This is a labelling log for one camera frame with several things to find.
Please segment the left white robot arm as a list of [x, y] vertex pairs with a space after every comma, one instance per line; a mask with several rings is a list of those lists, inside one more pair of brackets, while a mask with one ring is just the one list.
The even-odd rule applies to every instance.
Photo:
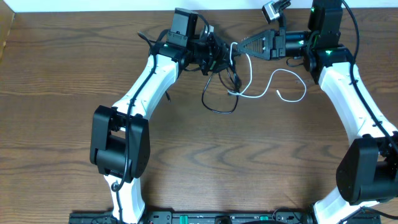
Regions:
[[106, 179], [114, 204], [112, 223], [139, 223], [146, 205], [141, 175], [150, 156], [149, 120], [161, 98], [191, 64], [203, 75], [234, 70], [233, 50], [204, 22], [204, 17], [176, 8], [172, 25], [157, 40], [138, 35], [149, 46], [147, 63], [130, 90], [111, 107], [100, 105], [93, 114], [90, 162]]

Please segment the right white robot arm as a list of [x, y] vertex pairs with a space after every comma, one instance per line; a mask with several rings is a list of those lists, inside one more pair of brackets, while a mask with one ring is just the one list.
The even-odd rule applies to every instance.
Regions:
[[375, 206], [397, 197], [397, 128], [367, 91], [356, 65], [357, 52], [340, 44], [340, 25], [350, 8], [344, 0], [312, 3], [306, 31], [286, 29], [289, 1], [263, 5], [265, 30], [238, 44], [238, 50], [264, 60], [303, 58], [303, 66], [329, 97], [346, 130], [349, 149], [336, 170], [336, 187], [295, 223], [378, 222]]

